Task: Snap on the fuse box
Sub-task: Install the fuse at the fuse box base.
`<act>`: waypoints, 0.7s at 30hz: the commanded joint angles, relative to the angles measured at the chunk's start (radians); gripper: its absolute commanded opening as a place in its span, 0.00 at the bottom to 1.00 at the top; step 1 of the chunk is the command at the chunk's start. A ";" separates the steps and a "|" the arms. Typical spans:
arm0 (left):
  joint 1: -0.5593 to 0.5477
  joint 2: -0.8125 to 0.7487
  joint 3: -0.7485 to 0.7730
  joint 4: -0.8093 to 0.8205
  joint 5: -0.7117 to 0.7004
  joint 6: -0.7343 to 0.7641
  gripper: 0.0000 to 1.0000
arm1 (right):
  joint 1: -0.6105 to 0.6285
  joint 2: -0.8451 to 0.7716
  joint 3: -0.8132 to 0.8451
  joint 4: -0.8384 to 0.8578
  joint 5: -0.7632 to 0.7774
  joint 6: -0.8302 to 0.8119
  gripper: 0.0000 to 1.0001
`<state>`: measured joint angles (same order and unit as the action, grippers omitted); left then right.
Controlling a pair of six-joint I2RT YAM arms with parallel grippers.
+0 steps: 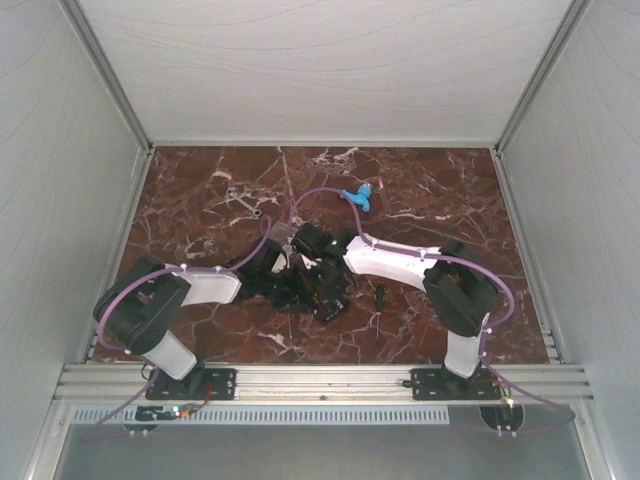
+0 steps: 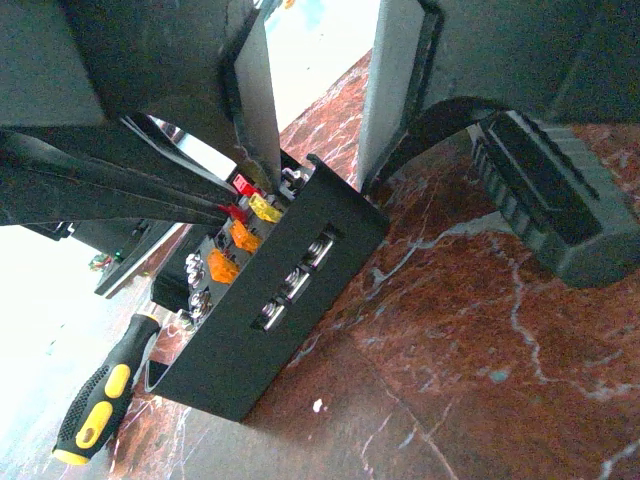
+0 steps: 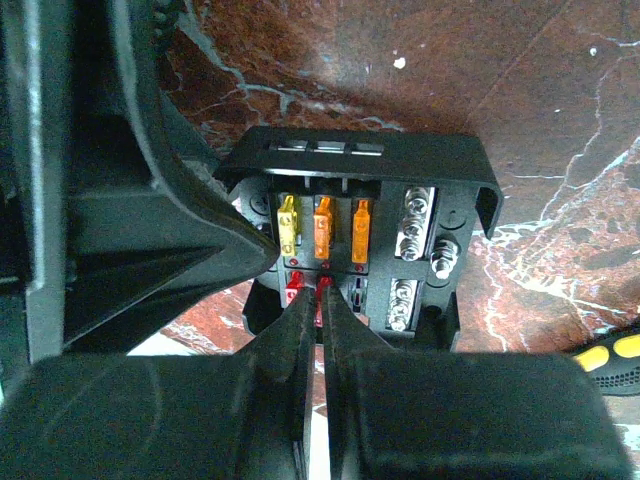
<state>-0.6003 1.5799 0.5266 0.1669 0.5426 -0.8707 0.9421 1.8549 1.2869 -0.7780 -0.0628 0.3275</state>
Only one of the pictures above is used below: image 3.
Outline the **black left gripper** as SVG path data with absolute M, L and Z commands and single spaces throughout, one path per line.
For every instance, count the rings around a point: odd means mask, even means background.
M 9 393 L 32 363 L 128 350 L 276 258 L 160 89 L 181 14 L 178 1 L 1 3 Z

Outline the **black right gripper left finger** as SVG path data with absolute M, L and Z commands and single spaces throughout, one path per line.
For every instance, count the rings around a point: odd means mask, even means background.
M 2 477 L 306 478 L 315 312 L 313 290 L 300 290 L 231 355 L 34 364 L 1 409 Z

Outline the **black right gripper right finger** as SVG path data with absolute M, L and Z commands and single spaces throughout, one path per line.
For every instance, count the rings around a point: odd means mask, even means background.
M 322 298 L 334 479 L 629 479 L 603 398 L 562 354 L 395 348 Z

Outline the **black fuse box base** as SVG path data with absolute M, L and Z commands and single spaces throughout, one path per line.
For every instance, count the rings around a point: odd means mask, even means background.
M 455 347 L 471 236 L 503 203 L 477 137 L 254 127 L 216 175 L 278 254 L 243 308 L 251 334 L 307 287 L 392 345 Z

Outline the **orange blade fuse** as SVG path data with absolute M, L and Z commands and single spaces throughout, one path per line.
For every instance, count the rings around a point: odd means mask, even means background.
M 330 258 L 334 225 L 333 204 L 332 197 L 323 196 L 314 211 L 314 256 L 319 260 Z
M 368 262 L 372 201 L 359 199 L 352 220 L 352 262 Z

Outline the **red blade fuse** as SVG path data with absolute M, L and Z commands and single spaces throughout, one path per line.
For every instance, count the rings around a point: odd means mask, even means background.
M 322 275 L 319 277 L 316 284 L 316 314 L 314 324 L 317 328 L 323 327 L 323 298 L 325 296 L 325 290 L 334 284 L 334 280 L 331 276 Z

